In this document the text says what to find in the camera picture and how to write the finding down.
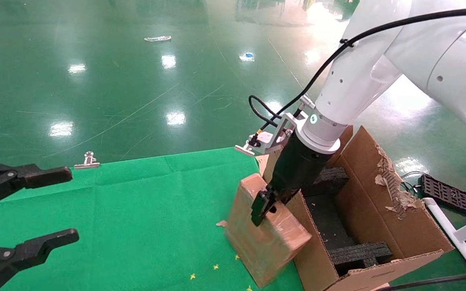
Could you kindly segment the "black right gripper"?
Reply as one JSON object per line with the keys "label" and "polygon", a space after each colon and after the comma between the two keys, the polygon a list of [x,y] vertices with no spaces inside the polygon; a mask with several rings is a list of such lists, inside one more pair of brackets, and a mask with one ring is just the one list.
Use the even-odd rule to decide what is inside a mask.
{"label": "black right gripper", "polygon": [[308,148],[292,133],[277,158],[270,182],[257,193],[252,203],[253,224],[259,227],[267,213],[276,213],[277,201],[287,204],[299,190],[311,186],[330,158],[330,154]]}

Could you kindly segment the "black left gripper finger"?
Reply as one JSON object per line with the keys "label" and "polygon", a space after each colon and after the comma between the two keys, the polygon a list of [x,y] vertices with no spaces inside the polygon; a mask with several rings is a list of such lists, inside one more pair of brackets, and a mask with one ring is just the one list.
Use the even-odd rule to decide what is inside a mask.
{"label": "black left gripper finger", "polygon": [[17,273],[44,264],[52,250],[78,240],[78,231],[70,228],[26,240],[15,247],[0,247],[0,288]]}
{"label": "black left gripper finger", "polygon": [[40,169],[36,164],[11,167],[0,164],[0,201],[22,189],[35,189],[72,181],[68,167]]}

